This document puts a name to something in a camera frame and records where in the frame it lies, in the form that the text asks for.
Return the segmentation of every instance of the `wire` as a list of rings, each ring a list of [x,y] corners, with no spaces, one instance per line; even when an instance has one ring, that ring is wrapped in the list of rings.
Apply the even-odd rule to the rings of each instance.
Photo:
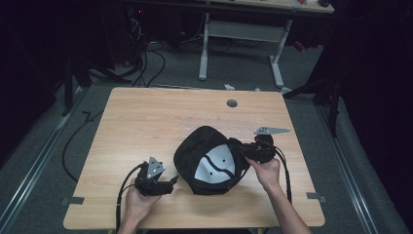
[[[164,63],[162,64],[161,70],[160,70],[154,77],[152,77],[152,78],[149,80],[148,84],[146,85],[146,88],[149,88],[149,86],[151,85],[152,81],[154,81],[155,78],[157,78],[158,75],[161,74],[161,72],[164,70],[165,64],[166,64],[165,58],[164,58],[161,54],[159,54],[159,53],[156,52],[156,51],[152,51],[152,53],[155,53],[155,54],[157,54],[158,56],[160,56],[160,57],[162,58],[162,60],[163,60]]]
[[[285,170],[286,197],[287,197],[289,203],[292,204],[292,198],[291,198],[291,182],[290,182],[290,179],[289,179],[289,171],[288,171],[288,168],[286,167],[285,156],[284,156],[284,154],[282,153],[282,151],[281,151],[278,147],[276,147],[276,154],[279,155],[280,159],[282,160],[282,165],[283,165],[284,170]]]
[[[198,38],[196,38],[196,37],[200,34],[201,28],[203,28],[203,24],[204,24],[205,16],[206,16],[206,14],[205,14],[205,13],[203,13],[203,17],[201,18],[201,23],[200,23],[200,26],[198,27],[198,30],[197,30],[197,32],[194,34],[194,36],[193,36],[193,37],[191,37],[191,38],[190,38],[190,39],[188,39],[188,40],[181,41],[181,43],[186,43],[186,42],[197,41],[197,40],[199,40],[199,39],[201,39],[201,38],[204,38],[204,36],[200,36],[200,37],[198,37]]]
[[[65,157],[66,157],[66,151],[67,148],[70,144],[70,142],[72,141],[72,139],[90,122],[92,122],[94,120],[94,118],[96,118],[97,116],[101,115],[103,113],[103,110],[98,112],[97,114],[95,114],[91,119],[87,119],[85,121],[85,123],[83,123],[79,128],[77,128],[77,130],[72,134],[72,136],[70,136],[69,140],[67,141],[67,143],[64,145],[63,148],[63,152],[61,153],[61,164],[63,165],[64,171],[67,173],[67,175],[73,179],[75,182],[78,182],[79,179],[77,177],[75,177],[71,172],[69,172],[69,170],[66,167],[66,162],[65,162]]]
[[[268,45],[268,44],[270,43],[270,42],[261,41],[261,42],[258,42],[258,43],[255,44],[255,45],[247,45],[247,44],[245,44],[245,43],[241,43],[240,41],[243,41],[243,40],[235,40],[235,41],[234,41],[234,45],[242,46],[242,47],[247,47],[247,48],[256,48],[256,47],[266,46],[266,45]]]
[[[201,41],[200,43],[197,44],[197,46],[188,46],[187,44],[192,43],[192,42],[197,42],[198,40],[202,39],[203,37],[198,38],[197,40],[193,40],[190,42],[186,42],[186,43],[181,43],[180,45],[185,47],[185,48],[189,48],[189,49],[198,49],[201,48],[203,45],[203,42]]]
[[[157,48],[156,50],[147,50],[147,52],[154,52],[154,51],[161,51],[164,48],[164,42],[160,42],[160,41],[153,41],[153,42],[149,42],[149,44],[161,44],[160,48]]]
[[[214,51],[214,52],[227,52],[227,51],[229,51],[232,47],[233,47],[233,45],[234,45],[234,40],[233,39],[229,39],[229,38],[214,38],[215,40],[210,40],[211,42],[227,42],[227,41],[229,41],[228,43],[220,43],[220,44],[216,44],[216,45],[214,45],[214,46],[221,46],[221,45],[225,45],[225,44],[227,44],[227,48],[225,48],[225,49],[223,49],[223,50],[215,50],[215,49],[213,49],[211,46],[212,45],[208,45],[208,49],[209,50],[211,50],[211,51]]]
[[[134,167],[126,176],[124,182],[122,183],[121,189],[119,190],[119,194],[118,194],[118,200],[116,203],[116,233],[118,233],[119,231],[119,227],[121,226],[121,206],[122,206],[122,194],[125,192],[125,190],[134,185],[131,184],[130,186],[125,187],[125,184],[128,182],[129,177],[131,176],[132,173],[134,173],[136,170],[138,170],[139,168],[141,168],[144,165],[144,163],[141,163],[139,165],[137,165],[136,167]]]
[[[134,31],[136,30],[137,27],[139,27],[139,31],[137,32],[137,38],[136,38],[136,43],[139,42],[139,38],[140,35],[142,33],[142,27],[140,26],[139,22],[136,21],[135,19],[131,19],[131,21],[133,21],[134,23],[136,23],[136,25],[134,26],[134,28],[131,30],[132,33],[134,33]]]
[[[139,81],[139,83],[137,84],[137,87],[139,87],[140,79],[143,80],[143,73],[145,72],[146,66],[147,66],[147,64],[148,64],[148,56],[147,56],[147,54],[146,54],[146,49],[144,50],[144,53],[143,53],[143,54],[144,54],[144,57],[145,57],[145,65],[143,66],[143,69],[142,69],[142,67],[140,67],[140,74],[139,74],[139,76],[134,80],[134,82],[131,84],[132,87],[134,87],[134,85],[136,84],[137,81]]]
[[[251,83],[251,82],[246,81],[246,80],[242,80],[242,81],[244,81],[244,82],[248,83],[249,85],[251,85],[251,86],[255,87],[255,91],[259,91],[259,90],[260,90],[260,89],[259,89],[259,87],[258,87],[258,86],[256,86],[254,83]]]

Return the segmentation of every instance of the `table top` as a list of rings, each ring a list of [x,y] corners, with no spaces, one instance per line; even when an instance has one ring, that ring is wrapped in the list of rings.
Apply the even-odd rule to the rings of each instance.
[[[229,99],[238,105],[229,107]],[[114,228],[118,192],[129,171],[153,156],[166,167],[160,181],[177,176],[173,164],[175,150],[203,125],[242,142],[254,142],[253,132],[261,126],[289,128],[289,133],[273,135],[273,138],[286,158],[293,206],[307,225],[324,224],[319,201],[307,198],[307,192],[314,193],[315,188],[280,93],[115,88],[73,194],[85,200],[82,205],[69,205],[64,226],[68,229]],[[285,191],[284,179],[281,184]],[[224,195],[194,195],[180,177],[173,192],[164,195],[139,226],[271,227],[279,223],[254,169],[250,168],[240,183]]]
[[[334,8],[330,5],[322,7],[318,0],[307,0],[305,4],[300,4],[298,0],[209,0],[213,3],[239,4],[253,7],[289,9],[311,13],[333,13]]]

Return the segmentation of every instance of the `wrist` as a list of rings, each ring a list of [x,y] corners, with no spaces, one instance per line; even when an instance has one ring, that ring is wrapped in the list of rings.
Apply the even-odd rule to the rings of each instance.
[[[128,216],[125,217],[121,225],[121,228],[123,229],[123,232],[121,233],[136,233],[138,224],[139,224],[138,218],[133,218],[133,217],[128,217]]]
[[[279,184],[271,184],[264,186],[264,190],[270,195],[273,196],[281,196],[284,195],[282,191],[282,187]]]

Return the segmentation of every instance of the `desk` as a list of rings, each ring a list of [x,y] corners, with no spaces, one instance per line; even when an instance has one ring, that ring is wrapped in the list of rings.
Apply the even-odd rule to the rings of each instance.
[[[245,5],[249,7],[261,7],[272,9],[283,9],[289,11],[303,11],[311,13],[333,13],[331,5],[322,7],[317,0],[307,0],[306,4],[300,4],[297,0],[206,0],[210,3]],[[283,87],[282,75],[279,68],[279,59],[282,54],[282,48],[288,36],[292,24],[292,19],[288,19],[285,26],[264,26],[257,24],[228,22],[222,20],[209,20],[209,13],[206,13],[204,26],[204,46],[201,54],[200,80],[207,78],[207,58],[208,58],[208,38],[209,36],[228,37],[234,39],[254,40],[276,43],[275,49],[270,55],[270,64],[273,69],[274,79],[279,88]]]
[[[229,107],[228,99],[234,99],[238,106]],[[178,175],[173,154],[182,140],[202,125],[242,142],[253,142],[253,131],[261,126],[290,128],[274,140],[285,154],[293,206],[309,226],[324,224],[319,201],[307,198],[315,188],[280,93],[116,88],[73,194],[85,200],[82,205],[69,206],[64,226],[114,228],[116,199],[128,172],[154,156],[167,169],[160,180]],[[281,184],[285,191],[284,179]],[[163,196],[140,223],[141,228],[270,226],[279,223],[253,168],[225,195],[194,195],[180,177],[172,194]]]

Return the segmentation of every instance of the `baseball cap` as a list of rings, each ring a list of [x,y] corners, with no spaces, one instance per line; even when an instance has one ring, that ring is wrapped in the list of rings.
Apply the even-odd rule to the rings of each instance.
[[[242,145],[211,126],[201,126],[178,146],[173,163],[194,194],[225,194],[249,169]]]

